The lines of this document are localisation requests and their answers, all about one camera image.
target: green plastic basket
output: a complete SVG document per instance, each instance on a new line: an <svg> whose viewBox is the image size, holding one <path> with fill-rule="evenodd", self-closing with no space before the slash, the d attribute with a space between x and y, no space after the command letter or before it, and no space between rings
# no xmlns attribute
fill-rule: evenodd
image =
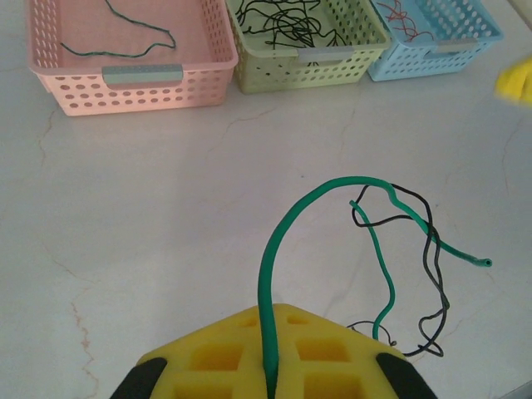
<svg viewBox="0 0 532 399"><path fill-rule="evenodd" d="M354 83L390 46L369 0L323 0L315 8L313 16L326 29L336 29L348 46L275 50L264 44L264 36L243 34L236 17L241 1L226 0L239 53L235 75L243 93Z"/></svg>

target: blue plastic basket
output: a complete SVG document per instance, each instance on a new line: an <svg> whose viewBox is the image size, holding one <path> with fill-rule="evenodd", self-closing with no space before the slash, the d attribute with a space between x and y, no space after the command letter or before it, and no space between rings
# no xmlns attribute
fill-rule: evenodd
<svg viewBox="0 0 532 399"><path fill-rule="evenodd" d="M368 70L374 81L458 72L503 38L477 0L372 0L372 4L392 37L392 47ZM403 25L400 16L410 19L403 19Z"/></svg>

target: pink plastic basket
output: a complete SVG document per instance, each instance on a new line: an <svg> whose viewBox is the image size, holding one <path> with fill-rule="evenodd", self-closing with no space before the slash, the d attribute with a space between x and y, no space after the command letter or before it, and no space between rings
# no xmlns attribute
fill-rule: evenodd
<svg viewBox="0 0 532 399"><path fill-rule="evenodd" d="M171 31L177 49L155 47L137 59L79 57L60 43L79 52L136 54L170 39L116 17L103 0L27 0L29 66L67 115L224 101L238 61L224 0L111 3L129 18Z"/></svg>

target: plastic basket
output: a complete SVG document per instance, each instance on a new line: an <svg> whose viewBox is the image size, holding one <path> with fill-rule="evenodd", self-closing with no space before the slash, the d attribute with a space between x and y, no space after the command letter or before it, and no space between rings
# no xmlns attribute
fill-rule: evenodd
<svg viewBox="0 0 532 399"><path fill-rule="evenodd" d="M348 46L275 50L264 44L268 36L243 34L235 15L241 0L227 3L239 53L235 75L244 93L353 83L390 46L369 0L324 0L315 8L313 16L337 29Z"/></svg>
<svg viewBox="0 0 532 399"><path fill-rule="evenodd" d="M171 31L177 49L137 59L79 52L143 52L168 42L103 0L27 0L28 63L69 116L210 106L224 101L238 58L223 0L111 0L129 18Z"/></svg>
<svg viewBox="0 0 532 399"><path fill-rule="evenodd" d="M372 1L392 36L390 49L369 68L374 81L458 72L503 38L476 0L401 0L403 15L411 18L420 33L409 42L411 35L407 36L401 22L390 20L396 0Z"/></svg>

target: green wire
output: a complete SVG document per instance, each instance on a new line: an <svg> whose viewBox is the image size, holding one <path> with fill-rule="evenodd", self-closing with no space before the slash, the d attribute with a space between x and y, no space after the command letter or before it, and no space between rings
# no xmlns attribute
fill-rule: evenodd
<svg viewBox="0 0 532 399"><path fill-rule="evenodd" d="M142 27L148 27L149 29L154 29L156 31L166 33L168 35L168 37L170 38L170 40L172 41L172 44L158 43L158 42L157 43L153 43L151 46L146 48L142 53L140 53L140 54L132 54L132 55L131 54L121 54L119 52L77 52L75 50L72 50L69 46L67 46L63 42L61 43L61 46L66 48L72 54L74 54L76 56L79 56L79 57L111 56L111 57L123 57L123 58L141 58L141 57L145 56L146 54L148 54L148 52L150 52L151 49L154 48L154 47L168 47L168 48L171 48L172 50L175 50L177 48L177 43L175 42L175 39L174 39L174 37L172 36L172 34L170 33L169 30L163 29L162 27L155 27L153 25L150 25L149 23L136 21L135 19L128 18L125 15L120 14L119 12L117 12L113 8L113 6L111 6L111 3L109 2L109 0L105 0L105 2L107 4L107 6L109 7L109 9L111 10L111 12L113 14L115 14L118 18L124 19L127 22L133 23L135 25L140 25Z"/></svg>
<svg viewBox="0 0 532 399"><path fill-rule="evenodd" d="M360 214L360 217L364 221L365 224L368 224L367 229L369 230L369 234L372 236L373 246L375 247L375 253L377 254L377 259L379 260L379 265L381 266L382 274L384 274L384 278L386 279L386 282L388 284L388 292L389 292L389 299L387 305L384 307L384 309L378 314L377 318L375 319L375 322L373 323L373 329L372 329L372 337L373 339L379 340L379 327L381 326L382 320L386 317L387 314L392 310L393 305L396 302L396 289L393 286L393 280L392 276L388 272L388 268L386 267L386 264L384 262L384 257L382 256L381 251L381 245L379 244L379 238L377 237L377 232L371 226L371 223L369 219L366 216L366 213L362 210L359 204L357 204L355 201L350 202L351 206Z"/></svg>
<svg viewBox="0 0 532 399"><path fill-rule="evenodd" d="M279 245L283 241L284 235L287 233L290 226L305 210L305 208L307 208L322 195L325 195L328 191L348 185L370 185L384 189L388 193L388 197L392 204L412 217L412 219L414 219L414 221L423 229L425 233L428 232L428 226L426 225L425 221L412 208L402 203L397 198L396 191L390 183L384 180L365 176L341 177L338 179L329 180L302 197L286 213L266 244L266 249L263 253L259 271L259 318L263 344L263 367L268 390L268 399L275 398L275 389L277 387L278 378L279 352L277 330L275 327L275 316L273 313L272 277L273 263L275 261L275 256L277 255ZM492 265L492 262L489 259L475 258L474 256L458 251L457 249L454 249L450 245L443 242L441 242L441 247L449 254L453 254L456 257L464 259L465 261L468 261L474 265L487 267Z"/></svg>

